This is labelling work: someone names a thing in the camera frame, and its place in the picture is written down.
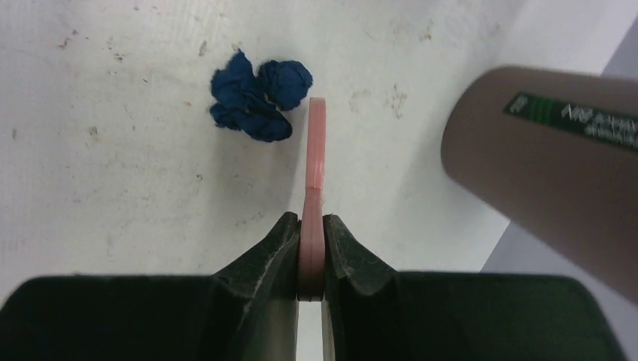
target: white table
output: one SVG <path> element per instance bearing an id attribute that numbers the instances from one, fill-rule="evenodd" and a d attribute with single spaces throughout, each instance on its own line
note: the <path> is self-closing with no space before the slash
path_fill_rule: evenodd
<path id="1" fill-rule="evenodd" d="M 454 103 L 505 62 L 600 72 L 638 13 L 553 3 L 0 0 L 0 299 L 37 275 L 211 274 L 300 214 L 307 103 L 277 144 L 208 115 L 237 47 L 303 62 L 327 99 L 326 213 L 396 268 L 478 271 L 508 220 L 442 170 Z M 321 358 L 316 306 L 300 359 Z"/>

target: pink plastic clip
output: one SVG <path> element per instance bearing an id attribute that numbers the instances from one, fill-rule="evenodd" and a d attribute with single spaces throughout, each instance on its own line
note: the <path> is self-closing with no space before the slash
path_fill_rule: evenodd
<path id="1" fill-rule="evenodd" d="M 305 201 L 299 239 L 297 292 L 301 301 L 320 301 L 324 296 L 326 244 L 321 203 L 326 159 L 326 99 L 310 98 L 308 152 L 305 161 Z"/>

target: dirt speck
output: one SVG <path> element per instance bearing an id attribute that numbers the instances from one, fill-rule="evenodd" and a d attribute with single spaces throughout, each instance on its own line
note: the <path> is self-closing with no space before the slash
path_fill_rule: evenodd
<path id="1" fill-rule="evenodd" d="M 401 109 L 403 108 L 403 104 L 408 98 L 408 94 L 399 91 L 399 86 L 397 84 L 394 84 L 392 90 L 390 91 L 390 94 L 386 94 L 386 96 L 387 99 L 385 101 L 385 104 L 390 106 L 394 117 L 397 119 L 403 118 Z"/>
<path id="2" fill-rule="evenodd" d="M 113 237 L 110 234 L 106 236 L 106 255 L 113 256 Z"/>
<path id="3" fill-rule="evenodd" d="M 64 42 L 61 43 L 60 45 L 58 45 L 58 49 L 60 50 L 64 50 L 66 49 L 66 46 L 68 45 L 68 43 L 71 41 L 71 38 L 66 38 L 64 39 Z"/>
<path id="4" fill-rule="evenodd" d="M 258 212 L 257 214 L 255 214 L 254 216 L 251 217 L 251 220 L 260 220 L 263 218 L 263 213 L 262 212 Z"/>
<path id="5" fill-rule="evenodd" d="M 423 32 L 423 34 L 419 35 L 419 41 L 421 43 L 425 42 L 425 41 L 432 41 L 432 27 L 434 26 L 434 23 L 430 21 L 429 24 L 427 24 L 427 27 L 425 28 L 425 31 Z"/>
<path id="6" fill-rule="evenodd" d="M 129 115 L 129 118 L 131 118 L 131 120 L 133 120 L 133 113 L 131 113 L 131 111 L 129 110 L 129 107 L 127 107 L 126 104 L 123 105 L 123 107 L 124 107 L 124 111 L 126 112 L 126 114 Z"/>
<path id="7" fill-rule="evenodd" d="M 204 40 L 202 42 L 202 45 L 199 45 L 199 56 L 204 56 L 204 54 L 206 54 L 206 46 L 208 45 L 208 42 L 206 40 Z"/>
<path id="8" fill-rule="evenodd" d="M 375 38 L 374 36 L 370 35 L 370 33 L 369 33 L 369 32 L 367 32 L 366 30 L 363 30 L 363 32 L 365 32 L 365 33 L 366 33 L 366 35 L 368 36 L 368 38 L 371 38 L 371 39 L 372 39 L 372 40 L 374 40 L 374 41 L 379 41 L 377 38 Z"/>

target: crumpled blue fabric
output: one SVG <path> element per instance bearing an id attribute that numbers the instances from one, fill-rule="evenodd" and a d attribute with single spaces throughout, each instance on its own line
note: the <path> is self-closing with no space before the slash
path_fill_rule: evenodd
<path id="1" fill-rule="evenodd" d="M 293 134 L 293 127 L 273 104 L 253 75 L 253 66 L 238 51 L 226 68 L 217 70 L 211 80 L 211 93 L 217 104 L 210 109 L 220 128 L 243 130 L 258 141 L 282 141 Z"/>
<path id="2" fill-rule="evenodd" d="M 312 86 L 310 71 L 294 60 L 263 63 L 257 72 L 257 80 L 268 99 L 283 111 L 297 108 Z"/>
<path id="3" fill-rule="evenodd" d="M 293 134 L 293 126 L 283 114 L 271 108 L 228 108 L 221 103 L 211 107 L 211 115 L 217 126 L 231 130 L 243 130 L 256 141 L 283 141 Z"/>

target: green label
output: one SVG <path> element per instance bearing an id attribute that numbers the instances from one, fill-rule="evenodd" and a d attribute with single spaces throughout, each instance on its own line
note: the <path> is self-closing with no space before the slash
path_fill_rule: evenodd
<path id="1" fill-rule="evenodd" d="M 638 152 L 638 117 L 520 92 L 505 113 Z"/>

